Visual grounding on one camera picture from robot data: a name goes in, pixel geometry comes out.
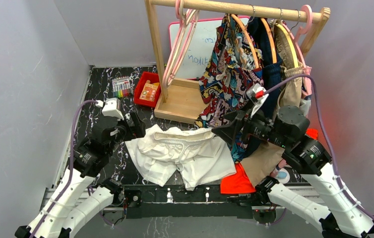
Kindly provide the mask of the white shorts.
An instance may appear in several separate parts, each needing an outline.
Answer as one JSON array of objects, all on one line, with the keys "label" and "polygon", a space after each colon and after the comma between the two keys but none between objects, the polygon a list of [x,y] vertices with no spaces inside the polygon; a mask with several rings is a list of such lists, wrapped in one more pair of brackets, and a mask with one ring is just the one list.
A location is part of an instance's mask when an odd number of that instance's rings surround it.
[{"label": "white shorts", "polygon": [[189,191],[236,173],[228,145],[209,128],[163,131],[156,124],[125,144],[140,175],[159,186],[176,171]]}]

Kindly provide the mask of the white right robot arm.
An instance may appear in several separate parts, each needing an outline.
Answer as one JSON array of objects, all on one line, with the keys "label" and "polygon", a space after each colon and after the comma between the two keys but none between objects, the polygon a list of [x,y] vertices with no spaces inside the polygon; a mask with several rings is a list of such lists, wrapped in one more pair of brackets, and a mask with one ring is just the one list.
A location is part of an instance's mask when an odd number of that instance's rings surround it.
[{"label": "white right robot arm", "polygon": [[250,111],[227,114],[229,123],[212,132],[232,145],[239,131],[244,139],[253,136],[283,149],[282,158],[298,172],[323,200],[315,203],[267,176],[256,186],[256,199],[271,202],[303,218],[325,238],[367,238],[374,234],[374,216],[360,208],[343,180],[335,173],[332,157],[324,146],[306,134],[310,124],[295,106],[283,106],[275,119]]}]

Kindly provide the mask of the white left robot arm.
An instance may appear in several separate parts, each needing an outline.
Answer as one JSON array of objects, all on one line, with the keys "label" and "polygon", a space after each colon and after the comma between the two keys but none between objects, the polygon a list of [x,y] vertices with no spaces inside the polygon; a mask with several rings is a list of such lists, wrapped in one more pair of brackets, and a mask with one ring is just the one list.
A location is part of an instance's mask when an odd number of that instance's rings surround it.
[{"label": "white left robot arm", "polygon": [[49,201],[30,224],[17,228],[15,237],[72,238],[106,206],[120,206],[125,200],[124,187],[112,178],[102,182],[84,202],[76,203],[114,150],[122,142],[144,137],[145,130],[146,125],[136,112],[123,119],[100,117],[91,133],[73,149],[73,166],[65,170]]}]

